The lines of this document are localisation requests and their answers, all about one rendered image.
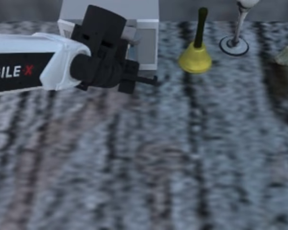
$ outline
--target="gray wall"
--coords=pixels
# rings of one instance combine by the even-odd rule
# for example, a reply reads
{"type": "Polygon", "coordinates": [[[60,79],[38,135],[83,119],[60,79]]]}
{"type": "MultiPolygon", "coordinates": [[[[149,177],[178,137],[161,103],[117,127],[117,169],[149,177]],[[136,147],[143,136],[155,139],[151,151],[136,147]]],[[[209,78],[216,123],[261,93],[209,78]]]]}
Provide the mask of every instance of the gray wall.
{"type": "MultiPolygon", "coordinates": [[[[160,19],[187,21],[197,19],[197,10],[209,9],[209,21],[237,18],[235,0],[160,0],[160,19]]],[[[61,0],[0,0],[0,21],[56,21],[61,0]]],[[[262,0],[249,14],[250,21],[288,21],[288,0],[262,0]]]]}

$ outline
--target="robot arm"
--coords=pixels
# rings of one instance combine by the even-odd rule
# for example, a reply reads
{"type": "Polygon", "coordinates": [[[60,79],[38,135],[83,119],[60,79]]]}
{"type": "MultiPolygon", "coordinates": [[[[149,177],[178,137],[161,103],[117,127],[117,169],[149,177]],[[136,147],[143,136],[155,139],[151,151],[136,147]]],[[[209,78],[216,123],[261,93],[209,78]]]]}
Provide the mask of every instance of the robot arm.
{"type": "Polygon", "coordinates": [[[71,38],[56,34],[0,34],[0,94],[14,91],[112,88],[133,93],[136,82],[155,85],[157,78],[138,77],[139,63],[126,60],[126,19],[88,6],[71,38]]]}

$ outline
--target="wine glass base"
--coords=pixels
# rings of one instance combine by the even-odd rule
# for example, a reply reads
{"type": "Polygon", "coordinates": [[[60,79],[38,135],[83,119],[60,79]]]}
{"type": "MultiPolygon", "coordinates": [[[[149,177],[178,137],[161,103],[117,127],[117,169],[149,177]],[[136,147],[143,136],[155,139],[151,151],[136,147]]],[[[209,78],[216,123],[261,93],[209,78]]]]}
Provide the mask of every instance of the wine glass base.
{"type": "Polygon", "coordinates": [[[219,46],[224,53],[231,56],[242,56],[249,51],[249,44],[243,38],[239,38],[239,42],[235,46],[230,45],[232,39],[232,36],[228,36],[220,41],[219,46]]]}

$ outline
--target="black mount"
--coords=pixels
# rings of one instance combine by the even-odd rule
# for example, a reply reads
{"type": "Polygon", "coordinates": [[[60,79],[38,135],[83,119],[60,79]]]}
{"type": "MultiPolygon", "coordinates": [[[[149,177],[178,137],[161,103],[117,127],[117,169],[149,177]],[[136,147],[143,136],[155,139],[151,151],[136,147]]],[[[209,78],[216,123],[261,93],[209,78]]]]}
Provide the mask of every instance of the black mount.
{"type": "Polygon", "coordinates": [[[157,84],[153,79],[138,77],[139,63],[126,60],[128,41],[121,39],[127,20],[98,6],[87,7],[82,25],[76,24],[71,39],[85,44],[92,56],[77,55],[71,64],[71,76],[81,83],[78,89],[89,86],[112,88],[132,94],[136,82],[157,84]]]}

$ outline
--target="wine glass stem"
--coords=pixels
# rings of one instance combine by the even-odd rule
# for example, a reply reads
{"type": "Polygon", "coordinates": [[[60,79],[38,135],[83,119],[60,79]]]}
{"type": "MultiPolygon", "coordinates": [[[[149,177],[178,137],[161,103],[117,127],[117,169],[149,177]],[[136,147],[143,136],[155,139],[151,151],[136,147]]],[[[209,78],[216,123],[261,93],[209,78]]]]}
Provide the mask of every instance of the wine glass stem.
{"type": "Polygon", "coordinates": [[[240,37],[240,32],[241,32],[241,27],[242,27],[242,24],[244,22],[244,19],[246,17],[246,15],[248,14],[248,12],[239,12],[239,18],[238,18],[238,24],[237,24],[237,27],[236,27],[236,31],[235,31],[235,36],[232,40],[232,43],[233,45],[237,45],[238,42],[239,42],[239,37],[240,37]]]}

